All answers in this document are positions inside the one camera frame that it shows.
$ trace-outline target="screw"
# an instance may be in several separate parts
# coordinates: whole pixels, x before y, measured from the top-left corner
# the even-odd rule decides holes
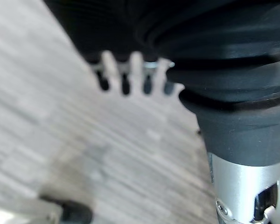
[[[217,202],[217,206],[218,206],[218,209],[224,214],[224,215],[228,215],[228,211],[227,209],[220,203],[220,202]]]

